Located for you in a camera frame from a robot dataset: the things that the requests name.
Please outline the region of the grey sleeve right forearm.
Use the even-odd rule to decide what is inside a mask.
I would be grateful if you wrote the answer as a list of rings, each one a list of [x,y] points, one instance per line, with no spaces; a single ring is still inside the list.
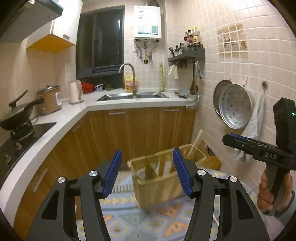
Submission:
[[[278,221],[280,221],[284,226],[286,226],[289,220],[291,219],[292,215],[294,214],[295,209],[296,209],[295,191],[292,190],[292,198],[288,207],[281,212],[276,211],[274,213],[274,217]]]

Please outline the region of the person's right hand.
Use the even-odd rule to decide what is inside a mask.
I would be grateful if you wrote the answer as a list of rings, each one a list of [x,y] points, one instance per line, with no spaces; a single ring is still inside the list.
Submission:
[[[271,193],[269,188],[267,187],[268,184],[268,176],[267,170],[265,169],[262,176],[261,176],[261,183],[259,185],[259,194],[257,196],[257,206],[258,209],[262,212],[272,211],[275,209],[277,212],[281,213],[286,211],[287,208],[290,206],[292,198],[293,198],[293,179],[289,172],[287,172],[284,176],[283,180],[285,191],[282,195],[282,198],[274,207],[274,195]]]

